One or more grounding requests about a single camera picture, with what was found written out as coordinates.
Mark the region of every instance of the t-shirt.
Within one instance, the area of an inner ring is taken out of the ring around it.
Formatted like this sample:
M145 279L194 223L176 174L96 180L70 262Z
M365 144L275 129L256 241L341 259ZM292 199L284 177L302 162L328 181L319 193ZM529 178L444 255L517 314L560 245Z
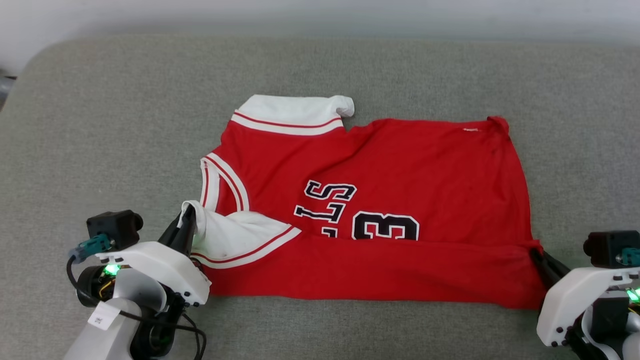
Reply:
M212 292L537 308L541 247L507 122L347 131L353 112L344 96L254 95L233 114L189 202Z

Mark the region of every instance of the green led indicator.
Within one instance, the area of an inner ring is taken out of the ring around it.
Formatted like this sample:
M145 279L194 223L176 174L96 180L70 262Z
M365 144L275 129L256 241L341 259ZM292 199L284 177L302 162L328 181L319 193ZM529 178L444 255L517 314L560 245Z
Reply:
M120 269L120 265L109 264L104 267L104 273L110 276L115 276Z
M632 302L640 303L640 297L638 297L638 295L636 293L634 293L633 290L629 289L627 290L627 295L629 295L629 298L631 299Z

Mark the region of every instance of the black cable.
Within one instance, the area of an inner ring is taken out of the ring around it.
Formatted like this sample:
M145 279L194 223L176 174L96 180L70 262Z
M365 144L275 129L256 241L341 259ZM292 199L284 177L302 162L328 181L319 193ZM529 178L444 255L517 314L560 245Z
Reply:
M198 327L196 326L196 323L189 317L189 315L187 315L187 313L182 313L182 317L187 320L191 326L193 326L194 329L197 329ZM200 337L198 336L198 333L196 333L196 347L198 348L198 350L196 351L196 354L200 353Z
M67 276L69 278L69 281L71 282L71 285L74 286L74 288L78 291L78 293L80 293L82 296L86 297L89 301L91 301L93 304L95 304L96 306L98 304L100 304L100 300L96 299L95 297L91 296L89 293L87 293L86 291L84 291L82 288L80 288L80 285L78 285L76 278L74 277L74 273L71 271L71 264L74 263L74 260L76 259L75 255L71 255L71 258L69 258L69 261L67 261ZM126 318L130 318L133 320L137 320L139 322L144 322L144 323L149 323L151 325L161 325L163 327L170 327L172 329L177 329L177 330L185 330L185 331L191 331L194 332L196 334L196 336L200 335L202 336L202 349L201 351L198 351L198 353L196 354L196 357L194 357L194 360L202 360L202 357L204 356L204 350L205 347L207 346L207 335L205 334L204 331L198 329L197 327L195 327L195 324L193 327L190 326L183 326L183 325L177 325L174 323L168 323L168 322L162 322L159 320L154 320L154 319L149 319L149 318L142 318L138 315L133 315L131 313L128 313L126 311L122 311L120 310L120 315L126 317Z

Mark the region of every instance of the black number 3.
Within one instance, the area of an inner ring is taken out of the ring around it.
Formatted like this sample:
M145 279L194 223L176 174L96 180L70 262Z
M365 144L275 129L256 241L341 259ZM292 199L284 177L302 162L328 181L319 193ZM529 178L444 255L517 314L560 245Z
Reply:
M368 231L368 225L375 227L374 232ZM418 240L420 225L414 218L406 215L368 213L366 211L359 211L353 217L351 236L354 239L391 238L394 228L402 230L396 239Z

